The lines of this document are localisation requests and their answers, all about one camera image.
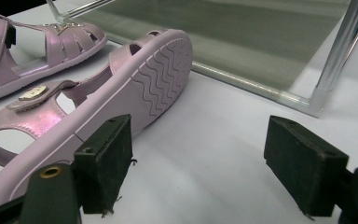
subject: shoe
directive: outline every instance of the shoe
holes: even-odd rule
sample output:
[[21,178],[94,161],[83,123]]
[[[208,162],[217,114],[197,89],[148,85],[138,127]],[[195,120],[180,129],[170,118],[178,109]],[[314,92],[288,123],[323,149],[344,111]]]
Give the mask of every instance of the shoe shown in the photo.
[[[46,56],[16,64],[5,45],[10,25],[44,32]],[[89,23],[29,25],[0,15],[0,97],[86,60],[106,42],[105,32]]]
[[[15,129],[34,139],[18,155],[0,147],[0,204],[23,195],[36,169],[72,163],[74,152],[106,120],[130,114],[132,135],[156,120],[184,88],[193,49],[183,31],[153,31],[109,57],[96,76],[46,83],[0,110],[0,131]],[[69,115],[56,102],[60,92],[76,106]]]

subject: white table surface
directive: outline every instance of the white table surface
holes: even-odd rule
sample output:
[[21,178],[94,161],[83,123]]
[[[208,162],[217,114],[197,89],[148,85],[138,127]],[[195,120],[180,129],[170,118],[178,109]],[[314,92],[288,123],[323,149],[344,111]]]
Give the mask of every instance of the white table surface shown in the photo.
[[[56,5],[75,8],[81,1],[58,0]],[[47,5],[10,18],[55,22]],[[37,35],[18,35],[15,59],[44,52],[43,36],[39,43]],[[89,77],[115,48],[109,43],[91,59],[36,83]],[[0,108],[21,93],[1,99]],[[170,110],[133,138],[138,163],[130,167],[115,213],[82,215],[83,223],[337,223],[337,207],[332,217],[305,217],[267,167],[263,152],[271,115],[307,127],[350,156],[350,171],[357,168],[358,45],[318,119],[192,72]]]

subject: brass screw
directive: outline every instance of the brass screw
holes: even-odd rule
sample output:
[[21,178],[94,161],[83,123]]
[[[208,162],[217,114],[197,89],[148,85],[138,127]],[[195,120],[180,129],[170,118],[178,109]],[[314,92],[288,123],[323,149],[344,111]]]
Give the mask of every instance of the brass screw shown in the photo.
[[51,166],[46,168],[42,173],[40,173],[40,177],[44,179],[49,179],[59,175],[61,172],[62,172],[61,166]]

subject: gold buckle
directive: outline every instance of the gold buckle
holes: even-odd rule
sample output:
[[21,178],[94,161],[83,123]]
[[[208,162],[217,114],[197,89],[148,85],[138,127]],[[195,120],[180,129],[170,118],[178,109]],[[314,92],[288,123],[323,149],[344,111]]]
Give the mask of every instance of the gold buckle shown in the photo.
[[26,91],[21,97],[20,101],[30,101],[43,95],[48,90],[47,86],[38,86]]

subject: rubber sole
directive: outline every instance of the rubber sole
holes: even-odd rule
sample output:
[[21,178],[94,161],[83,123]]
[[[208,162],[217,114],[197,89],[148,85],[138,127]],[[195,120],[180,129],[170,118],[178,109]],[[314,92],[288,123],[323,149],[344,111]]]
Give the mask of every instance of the rubber sole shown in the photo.
[[22,196],[39,167],[71,163],[74,152],[106,120],[131,114],[134,135],[171,107],[186,85],[193,51],[184,32],[166,33],[156,36],[87,101],[2,169],[0,205]]

